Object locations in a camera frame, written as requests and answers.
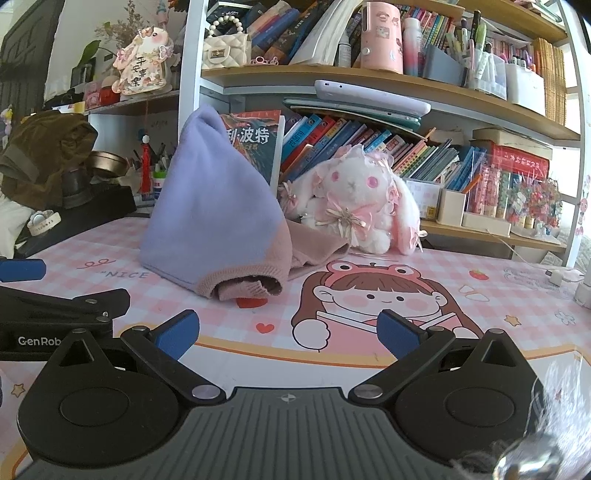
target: tablet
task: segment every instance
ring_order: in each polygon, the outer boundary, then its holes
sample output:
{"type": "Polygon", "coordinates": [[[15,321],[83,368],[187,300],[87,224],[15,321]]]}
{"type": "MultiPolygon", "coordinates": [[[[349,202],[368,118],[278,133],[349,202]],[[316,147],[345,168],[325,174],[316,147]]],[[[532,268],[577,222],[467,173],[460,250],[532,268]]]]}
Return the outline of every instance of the tablet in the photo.
{"type": "Polygon", "coordinates": [[[321,100],[354,103],[355,105],[401,112],[416,117],[422,117],[431,111],[431,105],[421,100],[348,83],[316,80],[314,88],[316,89],[316,95],[321,100]]]}

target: desk mat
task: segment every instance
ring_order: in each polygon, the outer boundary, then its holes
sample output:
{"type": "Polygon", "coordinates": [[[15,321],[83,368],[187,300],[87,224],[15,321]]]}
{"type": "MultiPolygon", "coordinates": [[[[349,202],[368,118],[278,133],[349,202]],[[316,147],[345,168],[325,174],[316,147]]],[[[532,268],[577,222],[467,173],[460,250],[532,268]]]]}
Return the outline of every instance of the desk mat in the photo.
{"type": "MultiPolygon", "coordinates": [[[[114,321],[116,335],[130,325],[156,327],[184,309],[194,309],[201,327],[197,345],[212,353],[214,349],[298,364],[356,367],[367,369],[368,377],[395,361],[374,333],[374,318],[383,308],[416,323],[445,318],[441,324],[455,327],[457,336],[502,328],[533,366],[545,365],[550,358],[572,361],[574,356],[584,359],[591,372],[591,311],[573,301],[576,284],[558,288],[542,267],[433,250],[410,257],[348,255],[289,282],[281,295],[264,305],[219,302],[141,267],[138,249],[147,222],[120,219],[68,239],[37,256],[47,263],[43,280],[6,285],[68,298],[126,288],[131,307],[114,321]],[[332,272],[340,278],[335,280],[332,272]],[[310,327],[297,327],[300,323],[310,327]]],[[[198,371],[191,363],[186,362],[198,371]]],[[[282,374],[277,365],[269,364],[265,385],[257,386],[279,386],[282,374]]],[[[28,463],[16,413],[42,367],[41,362],[0,362],[0,480],[12,479],[28,463]]],[[[226,375],[223,365],[220,369],[226,375]]],[[[250,386],[240,381],[240,372],[227,373],[236,378],[236,385],[250,386]]],[[[326,378],[326,384],[334,382],[326,378]]]]}

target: book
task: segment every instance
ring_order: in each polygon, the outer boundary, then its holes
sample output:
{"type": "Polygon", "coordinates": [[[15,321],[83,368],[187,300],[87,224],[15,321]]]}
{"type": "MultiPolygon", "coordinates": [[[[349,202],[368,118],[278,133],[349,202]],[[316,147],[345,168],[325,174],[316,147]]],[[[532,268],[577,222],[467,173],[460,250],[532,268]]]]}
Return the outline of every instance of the book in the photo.
{"type": "Polygon", "coordinates": [[[331,3],[332,0],[318,0],[312,3],[267,50],[265,59],[271,61],[276,57],[280,65],[288,64],[331,3]]]}
{"type": "Polygon", "coordinates": [[[495,168],[520,173],[536,180],[547,179],[550,161],[511,147],[501,147],[493,142],[477,140],[470,142],[474,147],[488,151],[490,164],[495,168]]]}
{"type": "Polygon", "coordinates": [[[394,135],[388,143],[386,143],[386,152],[389,155],[394,156],[394,152],[399,148],[402,147],[406,142],[400,137],[399,135],[394,135]]]}
{"type": "Polygon", "coordinates": [[[369,137],[372,136],[373,133],[374,133],[373,129],[366,128],[365,130],[363,130],[363,133],[361,133],[361,135],[358,135],[356,138],[353,139],[353,141],[351,142],[351,145],[359,145],[359,144],[365,142],[369,137]]]}
{"type": "Polygon", "coordinates": [[[324,134],[331,129],[331,127],[336,123],[336,120],[333,120],[329,116],[325,116],[322,121],[316,126],[310,135],[306,137],[306,139],[299,144],[293,152],[285,159],[285,161],[281,164],[281,171],[286,171],[290,167],[290,165],[298,158],[301,154],[301,151],[306,145],[311,145],[312,147],[318,143],[324,134]]]}
{"type": "Polygon", "coordinates": [[[415,156],[424,148],[426,147],[425,142],[421,140],[418,142],[412,150],[396,165],[394,168],[394,173],[398,176],[402,175],[408,165],[414,160],[415,156]]]}
{"type": "Polygon", "coordinates": [[[415,173],[417,172],[417,170],[421,168],[423,165],[425,165],[425,163],[427,163],[429,159],[433,155],[435,155],[436,152],[437,147],[429,147],[427,151],[420,158],[418,158],[417,161],[411,167],[408,168],[406,176],[410,179],[416,178],[415,173]]]}
{"type": "MultiPolygon", "coordinates": [[[[260,2],[254,4],[250,10],[248,10],[245,14],[243,14],[243,16],[240,17],[240,22],[242,23],[243,31],[246,31],[246,29],[250,27],[252,23],[267,10],[269,9],[260,2]]],[[[232,35],[234,33],[238,33],[238,28],[236,27],[236,25],[230,27],[230,29],[226,32],[226,35],[232,35]]]]}
{"type": "Polygon", "coordinates": [[[486,148],[475,147],[474,156],[475,156],[476,160],[473,159],[472,168],[469,170],[468,174],[465,175],[464,179],[459,183],[459,186],[458,186],[459,192],[463,191],[467,187],[467,185],[470,183],[471,179],[474,178],[474,175],[479,170],[480,165],[482,165],[484,163],[484,161],[486,160],[487,155],[488,155],[488,152],[487,152],[486,148]]]}
{"type": "Polygon", "coordinates": [[[298,166],[287,176],[287,180],[294,181],[297,177],[303,173],[304,169],[313,160],[313,158],[322,151],[322,149],[328,144],[328,142],[334,138],[334,136],[346,125],[347,120],[339,118],[336,123],[325,133],[325,135],[318,140],[316,145],[302,157],[298,162],[298,166]]]}
{"type": "Polygon", "coordinates": [[[459,151],[460,166],[454,173],[453,178],[449,184],[449,189],[459,192],[460,186],[463,184],[464,179],[468,176],[469,172],[472,171],[472,166],[477,160],[475,157],[476,149],[470,146],[464,146],[459,151]]]}
{"type": "Polygon", "coordinates": [[[284,0],[279,0],[269,10],[263,13],[246,29],[246,33],[251,38],[255,38],[259,33],[266,30],[271,24],[276,21],[282,14],[290,9],[290,4],[284,0]]]}
{"type": "Polygon", "coordinates": [[[500,128],[479,128],[472,132],[474,140],[490,140],[500,147],[511,147],[538,157],[552,160],[552,148],[500,128]]]}
{"type": "Polygon", "coordinates": [[[322,121],[318,115],[310,115],[309,119],[300,125],[299,129],[294,132],[291,138],[283,145],[283,152],[281,153],[281,162],[293,152],[296,147],[301,144],[308,135],[316,128],[316,126],[322,121]]]}
{"type": "Polygon", "coordinates": [[[308,164],[303,173],[328,160],[329,158],[332,158],[336,151],[346,144],[348,139],[355,134],[360,126],[361,122],[357,120],[348,121],[347,124],[339,131],[339,133],[337,133],[335,137],[330,140],[328,144],[322,149],[322,151],[308,164]]]}
{"type": "Polygon", "coordinates": [[[368,148],[372,144],[372,142],[376,138],[378,138],[381,134],[382,134],[382,132],[380,130],[374,131],[374,133],[372,133],[371,136],[362,143],[363,149],[365,150],[366,148],[368,148]]]}
{"type": "Polygon", "coordinates": [[[355,30],[355,28],[361,24],[361,12],[357,12],[355,15],[351,16],[351,18],[349,18],[349,21],[347,22],[347,27],[345,28],[345,33],[347,34],[347,37],[349,38],[349,44],[350,44],[350,40],[351,40],[351,35],[353,34],[353,30],[355,30]]]}
{"type": "Polygon", "coordinates": [[[396,156],[393,155],[394,157],[394,163],[392,165],[392,168],[396,168],[396,166],[398,166],[398,163],[400,163],[402,161],[402,159],[408,155],[408,153],[414,148],[414,144],[409,143],[404,145],[399,151],[396,152],[396,156]]]}
{"type": "Polygon", "coordinates": [[[370,143],[370,145],[367,147],[365,152],[366,153],[373,152],[376,148],[378,148],[378,145],[380,143],[384,143],[384,141],[387,140],[388,138],[390,138],[391,136],[392,136],[392,134],[390,133],[389,130],[384,130],[378,138],[376,138],[373,142],[370,143]]]}
{"type": "Polygon", "coordinates": [[[230,143],[277,192],[285,117],[280,110],[220,115],[230,143]]]}
{"type": "Polygon", "coordinates": [[[435,38],[437,37],[437,33],[439,32],[439,29],[441,29],[442,22],[443,22],[443,17],[441,15],[438,15],[437,18],[435,19],[435,24],[433,25],[433,28],[431,29],[431,33],[429,34],[429,38],[427,39],[427,45],[434,44],[435,38]]]}
{"type": "Polygon", "coordinates": [[[441,28],[439,29],[439,33],[437,34],[437,38],[433,43],[437,48],[441,48],[443,46],[443,40],[445,39],[445,34],[447,33],[447,28],[449,27],[449,18],[443,17],[443,22],[441,24],[441,28]]]}
{"type": "Polygon", "coordinates": [[[261,31],[252,39],[251,55],[253,58],[262,57],[273,45],[281,34],[300,16],[300,11],[295,8],[289,9],[282,14],[276,22],[261,31]]]}
{"type": "Polygon", "coordinates": [[[300,154],[295,158],[295,160],[291,163],[291,165],[289,167],[287,167],[284,172],[280,173],[279,183],[283,183],[284,181],[286,181],[289,178],[289,176],[291,175],[291,172],[293,172],[297,168],[297,166],[301,162],[301,159],[304,158],[310,150],[312,150],[312,145],[310,145],[309,143],[306,143],[304,145],[304,147],[301,149],[300,154]]]}
{"type": "Polygon", "coordinates": [[[282,110],[281,114],[285,117],[285,134],[302,118],[298,112],[287,108],[282,110]]]}
{"type": "Polygon", "coordinates": [[[419,163],[420,159],[427,155],[430,147],[423,144],[420,150],[416,151],[414,154],[409,155],[407,159],[405,159],[404,166],[401,166],[398,169],[398,175],[400,177],[408,177],[409,172],[414,169],[414,167],[419,163]]]}
{"type": "Polygon", "coordinates": [[[294,123],[292,125],[292,127],[289,129],[289,131],[283,137],[283,146],[285,146],[285,144],[287,142],[289,142],[290,138],[293,137],[294,133],[296,133],[300,129],[300,127],[307,121],[308,121],[308,117],[303,116],[296,123],[294,123]]]}
{"type": "Polygon", "coordinates": [[[367,129],[367,126],[362,124],[354,133],[353,135],[351,135],[346,141],[345,143],[343,143],[343,145],[353,145],[353,140],[355,138],[357,138],[358,136],[360,136],[361,133],[363,133],[365,130],[367,129]]]}
{"type": "MultiPolygon", "coordinates": [[[[209,10],[207,10],[206,21],[209,24],[212,24],[218,18],[224,17],[225,15],[242,18],[246,14],[246,12],[248,12],[251,9],[251,7],[252,5],[237,4],[235,2],[216,2],[209,10]]],[[[233,26],[234,23],[227,22],[218,25],[216,27],[216,30],[220,32],[221,35],[224,35],[233,26]]]]}
{"type": "Polygon", "coordinates": [[[441,160],[435,163],[432,168],[423,174],[422,179],[426,181],[435,181],[435,179],[438,178],[449,165],[451,165],[457,156],[458,152],[455,148],[448,148],[441,160]]]}
{"type": "Polygon", "coordinates": [[[448,139],[444,144],[439,145],[437,147],[437,149],[435,150],[434,154],[432,155],[432,157],[429,159],[429,161],[426,162],[425,164],[423,164],[415,172],[415,175],[413,175],[413,178],[415,178],[417,180],[421,180],[423,178],[423,176],[425,175],[425,173],[428,172],[431,168],[433,168],[435,166],[435,164],[445,156],[445,153],[447,152],[447,150],[451,144],[452,144],[452,141],[450,139],[448,139]]]}
{"type": "Polygon", "coordinates": [[[437,15],[432,15],[429,19],[429,23],[425,27],[423,31],[423,39],[421,40],[421,51],[425,51],[427,48],[427,40],[429,40],[429,36],[431,35],[431,31],[433,30],[433,25],[435,25],[435,20],[437,19],[437,15]]]}

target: red tassel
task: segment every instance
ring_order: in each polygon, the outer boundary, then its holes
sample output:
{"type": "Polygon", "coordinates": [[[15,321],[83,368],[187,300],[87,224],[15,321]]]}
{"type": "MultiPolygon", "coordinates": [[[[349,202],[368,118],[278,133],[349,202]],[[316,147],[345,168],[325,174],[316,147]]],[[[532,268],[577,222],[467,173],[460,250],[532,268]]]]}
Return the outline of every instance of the red tassel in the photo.
{"type": "Polygon", "coordinates": [[[150,148],[147,143],[142,143],[144,153],[142,155],[142,185],[140,193],[150,193],[152,191],[152,174],[150,172],[150,148]]]}

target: pink thermos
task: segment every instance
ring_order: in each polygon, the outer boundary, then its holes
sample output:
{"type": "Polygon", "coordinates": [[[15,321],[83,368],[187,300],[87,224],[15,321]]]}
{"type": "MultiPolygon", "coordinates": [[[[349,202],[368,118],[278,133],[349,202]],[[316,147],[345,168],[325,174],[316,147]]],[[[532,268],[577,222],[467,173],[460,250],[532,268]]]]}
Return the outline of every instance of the pink thermos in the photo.
{"type": "Polygon", "coordinates": [[[384,2],[362,7],[361,68],[403,73],[400,10],[384,2]]]}

